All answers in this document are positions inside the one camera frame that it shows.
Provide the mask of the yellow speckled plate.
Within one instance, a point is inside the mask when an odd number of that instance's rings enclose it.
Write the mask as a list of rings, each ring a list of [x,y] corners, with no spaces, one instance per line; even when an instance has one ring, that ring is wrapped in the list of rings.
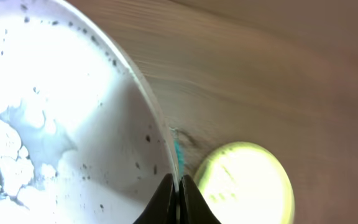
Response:
[[[215,149],[193,180],[220,223],[293,223],[295,197],[278,159],[251,142]]]

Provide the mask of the white speckled plate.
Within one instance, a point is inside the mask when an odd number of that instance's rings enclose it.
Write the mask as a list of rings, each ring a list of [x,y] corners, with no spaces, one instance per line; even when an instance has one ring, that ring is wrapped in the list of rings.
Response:
[[[145,77],[66,1],[0,0],[0,223],[134,223],[170,131]]]

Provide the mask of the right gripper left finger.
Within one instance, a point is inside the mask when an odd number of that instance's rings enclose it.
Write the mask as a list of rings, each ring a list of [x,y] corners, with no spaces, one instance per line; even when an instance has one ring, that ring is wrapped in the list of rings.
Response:
[[[134,224],[176,224],[177,194],[172,174],[166,174]]]

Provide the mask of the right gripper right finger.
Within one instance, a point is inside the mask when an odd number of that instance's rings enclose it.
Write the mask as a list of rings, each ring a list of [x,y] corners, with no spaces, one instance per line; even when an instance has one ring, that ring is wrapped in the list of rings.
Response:
[[[181,224],[220,224],[204,200],[197,185],[189,175],[184,175],[179,184]]]

